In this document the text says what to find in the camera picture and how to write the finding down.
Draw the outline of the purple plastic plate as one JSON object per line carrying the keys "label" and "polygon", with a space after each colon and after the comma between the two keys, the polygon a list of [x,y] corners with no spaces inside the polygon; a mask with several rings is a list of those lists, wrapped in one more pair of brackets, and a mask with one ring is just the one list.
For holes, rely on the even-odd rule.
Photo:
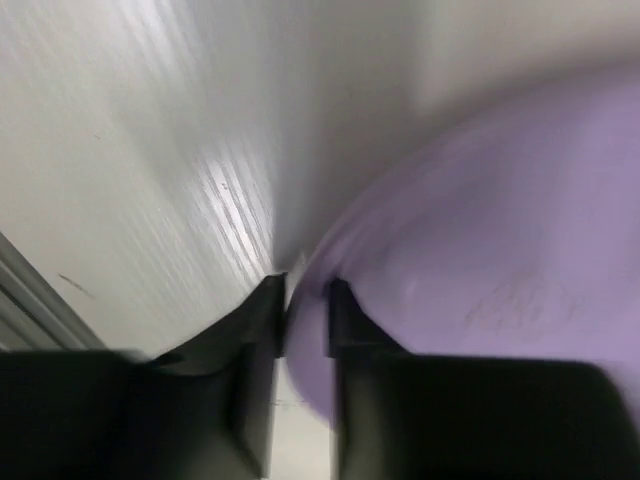
{"label": "purple plastic plate", "polygon": [[639,409],[639,72],[537,87],[395,167],[318,245],[292,383],[333,416],[329,284],[419,354],[591,361]]}

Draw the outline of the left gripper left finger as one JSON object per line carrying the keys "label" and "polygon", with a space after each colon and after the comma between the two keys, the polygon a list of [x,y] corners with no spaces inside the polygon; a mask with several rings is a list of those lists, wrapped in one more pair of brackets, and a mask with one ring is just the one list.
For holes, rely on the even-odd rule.
{"label": "left gripper left finger", "polygon": [[262,479],[286,278],[144,362],[116,351],[1,357],[5,479]]}

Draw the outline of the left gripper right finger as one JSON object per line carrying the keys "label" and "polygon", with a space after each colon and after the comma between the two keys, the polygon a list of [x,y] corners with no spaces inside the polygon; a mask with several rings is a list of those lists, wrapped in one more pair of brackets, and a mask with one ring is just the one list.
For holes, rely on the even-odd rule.
{"label": "left gripper right finger", "polygon": [[328,289],[338,479],[635,479],[639,430],[584,362],[417,355]]}

